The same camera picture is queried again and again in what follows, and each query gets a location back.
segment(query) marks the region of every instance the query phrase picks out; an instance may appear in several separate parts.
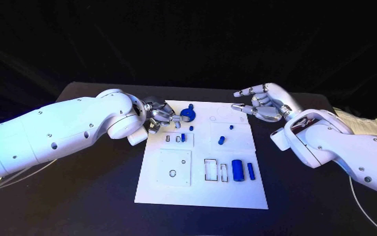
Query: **black backdrop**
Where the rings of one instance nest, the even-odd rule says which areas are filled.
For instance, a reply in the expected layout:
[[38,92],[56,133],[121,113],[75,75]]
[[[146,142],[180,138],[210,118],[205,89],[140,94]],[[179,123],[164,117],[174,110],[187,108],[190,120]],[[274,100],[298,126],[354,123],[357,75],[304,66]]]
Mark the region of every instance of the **black backdrop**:
[[376,117],[376,0],[0,0],[0,120],[72,81],[275,82]]

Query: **black tabletop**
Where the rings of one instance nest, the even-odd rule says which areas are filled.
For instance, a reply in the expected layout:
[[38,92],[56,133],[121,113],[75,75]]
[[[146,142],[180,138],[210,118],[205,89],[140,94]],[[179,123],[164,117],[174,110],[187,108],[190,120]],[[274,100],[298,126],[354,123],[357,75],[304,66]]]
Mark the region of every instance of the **black tabletop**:
[[[139,98],[245,102],[235,90],[71,83],[58,101],[121,88]],[[292,94],[304,108],[333,111],[327,98]],[[146,141],[104,135],[97,144],[0,190],[0,235],[372,235],[349,177],[334,162],[307,167],[282,152],[269,134],[284,126],[249,117],[269,210],[134,203]],[[362,205],[377,217],[377,193],[354,184]]]

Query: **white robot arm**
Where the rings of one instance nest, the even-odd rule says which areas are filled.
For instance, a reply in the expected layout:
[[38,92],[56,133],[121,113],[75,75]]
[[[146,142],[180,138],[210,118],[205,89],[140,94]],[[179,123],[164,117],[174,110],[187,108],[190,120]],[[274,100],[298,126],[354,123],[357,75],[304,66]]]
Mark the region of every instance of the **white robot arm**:
[[58,102],[2,123],[0,177],[92,146],[104,133],[139,144],[149,137],[143,126],[149,118],[159,128],[170,121],[189,121],[162,98],[156,99],[146,103],[111,89],[95,98]]
[[377,190],[377,136],[354,135],[341,119],[326,110],[305,110],[288,92],[275,84],[251,87],[235,97],[252,95],[254,106],[232,108],[268,122],[282,117],[285,127],[271,134],[281,150],[292,149],[303,163],[317,168],[334,161],[351,178]]

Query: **white board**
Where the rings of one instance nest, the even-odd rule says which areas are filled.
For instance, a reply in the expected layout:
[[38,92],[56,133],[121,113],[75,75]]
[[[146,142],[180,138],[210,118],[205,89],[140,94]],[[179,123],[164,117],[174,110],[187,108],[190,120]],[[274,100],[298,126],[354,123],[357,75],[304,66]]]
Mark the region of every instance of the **white board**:
[[[193,104],[196,119],[190,123],[182,122],[180,129],[172,124],[162,127],[157,134],[149,135],[136,203],[268,209],[246,114],[232,110],[226,103],[167,102],[177,113]],[[176,136],[182,133],[189,137],[187,144],[176,142]],[[221,136],[226,138],[223,145],[219,145]],[[185,153],[189,157],[187,152],[192,154],[187,158],[190,165],[183,158]],[[216,159],[218,181],[205,180],[205,159]],[[245,181],[233,181],[232,160],[242,160]],[[254,165],[255,180],[249,177],[249,162]],[[228,167],[228,182],[222,181],[222,164]]]

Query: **small blue piece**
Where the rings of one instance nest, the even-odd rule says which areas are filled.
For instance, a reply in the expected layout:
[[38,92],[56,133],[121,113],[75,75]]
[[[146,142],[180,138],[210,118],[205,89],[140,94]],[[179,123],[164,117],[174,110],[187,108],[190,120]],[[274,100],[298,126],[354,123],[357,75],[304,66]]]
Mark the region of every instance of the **small blue piece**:
[[195,106],[193,104],[189,105],[189,108],[187,109],[183,109],[182,110],[182,116],[187,116],[190,118],[190,121],[195,121],[195,117],[196,117],[196,113],[195,113]]
[[233,181],[245,181],[242,160],[232,161]]
[[225,144],[225,140],[226,140],[226,138],[225,138],[225,136],[222,136],[222,137],[221,137],[221,140],[219,140],[219,144],[221,144],[221,145]]
[[251,163],[248,164],[248,169],[249,169],[251,180],[255,180],[254,165]]

